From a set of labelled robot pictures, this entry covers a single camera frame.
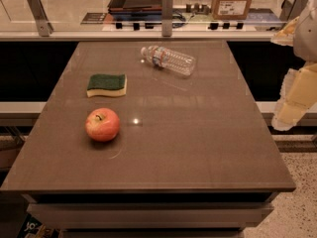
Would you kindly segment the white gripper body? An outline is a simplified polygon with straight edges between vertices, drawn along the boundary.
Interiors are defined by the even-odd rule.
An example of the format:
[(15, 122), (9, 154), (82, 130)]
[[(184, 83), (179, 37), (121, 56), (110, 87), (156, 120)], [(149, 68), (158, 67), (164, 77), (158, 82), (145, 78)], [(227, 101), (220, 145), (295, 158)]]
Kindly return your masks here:
[(309, 62), (317, 61), (317, 0), (308, 0), (299, 16), (293, 49), (299, 58)]

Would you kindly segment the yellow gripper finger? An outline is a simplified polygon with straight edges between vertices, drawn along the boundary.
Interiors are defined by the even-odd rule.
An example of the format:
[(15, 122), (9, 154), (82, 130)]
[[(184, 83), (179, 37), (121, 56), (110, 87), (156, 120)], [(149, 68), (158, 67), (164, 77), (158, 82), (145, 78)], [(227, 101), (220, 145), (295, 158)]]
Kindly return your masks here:
[(300, 70), (291, 68), (279, 94), (271, 126), (277, 131), (288, 131), (317, 102), (317, 63), (308, 63)]
[(293, 37), (299, 18), (289, 21), (280, 31), (275, 33), (270, 41), (280, 46), (293, 46)]

